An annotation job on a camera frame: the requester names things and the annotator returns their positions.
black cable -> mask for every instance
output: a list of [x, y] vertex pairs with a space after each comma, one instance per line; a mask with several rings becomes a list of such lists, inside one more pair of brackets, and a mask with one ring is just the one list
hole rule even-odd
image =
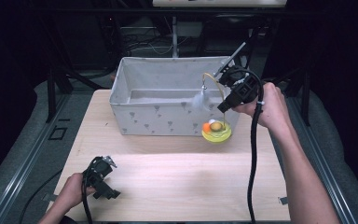
[[92, 164], [96, 162], [96, 158], [94, 158], [90, 163], [89, 163], [89, 167], [86, 170], [86, 174], [83, 175], [83, 183], [82, 183], [82, 201], [83, 201], [83, 206], [84, 206], [84, 211], [86, 212], [86, 216], [87, 216], [87, 221], [89, 224], [92, 224], [92, 217], [91, 217], [91, 212], [89, 209], [89, 204], [87, 202], [87, 178], [89, 177], [90, 174], [90, 169]]
[[167, 37], [162, 36], [162, 35], [154, 36], [154, 37], [151, 37], [149, 39], [142, 40], [142, 41], [138, 41], [136, 39], [136, 41], [134, 41], [134, 43], [132, 43], [131, 46], [126, 48], [126, 51], [131, 51], [133, 49], [138, 49], [140, 46], [148, 46], [148, 45], [157, 44], [157, 43], [160, 43], [160, 42], [161, 43], [163, 43], [163, 42], [171, 43], [171, 40], [169, 40]]
[[252, 147], [252, 164], [251, 164], [251, 173], [249, 176], [249, 184], [248, 184], [248, 192], [247, 192], [247, 198], [248, 198], [248, 209], [251, 216], [252, 223], [255, 224], [255, 212], [253, 209], [253, 203], [252, 203], [252, 191], [253, 191], [253, 185], [255, 182], [255, 170], [257, 166], [257, 145], [256, 145], [256, 131], [257, 131], [257, 123], [258, 118], [260, 117], [260, 114], [263, 112], [262, 106], [264, 104], [263, 98], [264, 98], [264, 89], [263, 89], [263, 83], [255, 73], [252, 71], [247, 70], [250, 75], [254, 76], [258, 81], [258, 99], [257, 104], [255, 106], [255, 113], [252, 118], [252, 125], [251, 125], [251, 147]]
[[28, 202], [24, 205], [24, 208], [22, 209], [22, 212], [21, 212], [21, 215], [20, 215], [20, 218], [19, 218], [19, 224], [22, 223], [22, 219], [24, 218], [24, 215], [25, 215], [25, 211], [27, 210], [27, 207], [29, 205], [29, 203], [31, 202], [31, 200], [34, 198], [34, 196], [39, 192], [39, 190], [41, 190], [43, 187], [46, 186], [46, 184], [48, 182], [50, 182], [50, 180], [52, 180], [56, 175], [58, 175], [60, 172], [62, 172], [62, 169], [60, 171], [58, 171], [56, 174], [54, 174], [51, 178], [49, 178], [45, 183], [42, 184], [42, 186], [39, 187], [39, 189], [37, 189], [33, 195], [31, 195], [30, 199], [28, 199]]

black cord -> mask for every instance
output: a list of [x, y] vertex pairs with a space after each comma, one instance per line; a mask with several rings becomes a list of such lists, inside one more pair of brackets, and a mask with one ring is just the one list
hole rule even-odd
[[86, 174], [83, 175], [83, 183], [82, 183], [82, 201], [83, 201], [83, 206], [84, 206], [84, 211], [86, 212], [86, 216], [87, 216], [87, 221], [89, 224], [92, 224], [92, 217], [91, 217], [91, 212], [89, 209], [89, 204], [87, 202], [87, 178], [89, 177], [90, 174], [90, 170], [91, 170], [91, 166], [94, 162], [96, 162], [97, 158], [94, 158], [90, 163], [89, 163], [89, 167], [86, 170]]
[[264, 89], [263, 89], [263, 83], [261, 79], [252, 71], [247, 70], [250, 75], [254, 76], [258, 81], [258, 99], [257, 104], [255, 106], [255, 113], [252, 118], [252, 125], [251, 125], [251, 147], [252, 147], [252, 165], [251, 165], [251, 173], [249, 176], [249, 184], [248, 184], [248, 192], [247, 192], [247, 198], [248, 198], [248, 209], [251, 216], [252, 223], [255, 224], [255, 212], [253, 209], [253, 203], [252, 203], [252, 190], [253, 185], [255, 182], [255, 170], [257, 166], [257, 145], [256, 145], [256, 131], [257, 131], [257, 123], [258, 118], [260, 117], [260, 114], [263, 112], [262, 106], [263, 106], [263, 98], [264, 98]]
[[27, 210], [28, 205], [30, 204], [31, 200], [34, 198], [34, 196], [39, 192], [39, 190], [41, 190], [43, 187], [46, 186], [46, 184], [48, 182], [50, 182], [50, 180], [52, 180], [56, 175], [58, 175], [60, 172], [62, 172], [62, 169], [60, 171], [58, 171], [56, 174], [54, 174], [51, 178], [49, 178], [45, 183], [42, 184], [42, 186], [39, 187], [39, 189], [37, 189], [33, 195], [31, 195], [30, 199], [28, 199], [28, 202], [24, 205], [24, 208], [22, 209], [21, 215], [20, 215], [20, 219], [19, 219], [19, 224], [22, 223], [22, 219], [24, 218], [25, 215], [25, 211]]

wooden table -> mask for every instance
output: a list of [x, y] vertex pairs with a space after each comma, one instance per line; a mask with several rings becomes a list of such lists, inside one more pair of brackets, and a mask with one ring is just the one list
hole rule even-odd
[[[241, 115], [231, 138], [212, 145], [196, 136], [121, 135], [109, 104], [96, 91], [80, 126], [55, 193], [72, 173], [96, 156], [117, 165], [104, 180], [121, 191], [116, 199], [89, 197], [94, 221], [250, 220], [246, 190], [251, 167], [250, 117]], [[256, 220], [289, 220], [282, 170], [269, 132], [257, 131], [258, 165], [253, 206]], [[84, 221], [82, 203], [68, 217]]]

white fabric storage bin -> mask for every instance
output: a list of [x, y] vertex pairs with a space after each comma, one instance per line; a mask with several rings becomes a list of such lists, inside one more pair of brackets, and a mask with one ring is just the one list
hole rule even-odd
[[[194, 98], [202, 75], [213, 75], [227, 58], [123, 58], [109, 99], [121, 133], [201, 136], [204, 122], [223, 120], [217, 109], [223, 100], [209, 77], [204, 106], [193, 106]], [[230, 89], [220, 88], [226, 98]], [[234, 130], [239, 114], [228, 110], [225, 117]]]

right hand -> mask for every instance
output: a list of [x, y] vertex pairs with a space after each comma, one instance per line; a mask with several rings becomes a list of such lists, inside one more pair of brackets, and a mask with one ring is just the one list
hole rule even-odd
[[[262, 106], [263, 112], [259, 117], [258, 123], [273, 133], [278, 133], [284, 127], [291, 127], [292, 123], [281, 89], [271, 82], [264, 84], [263, 88], [263, 101], [265, 104]], [[257, 100], [256, 98], [249, 104], [238, 105], [233, 107], [232, 110], [253, 116]]]

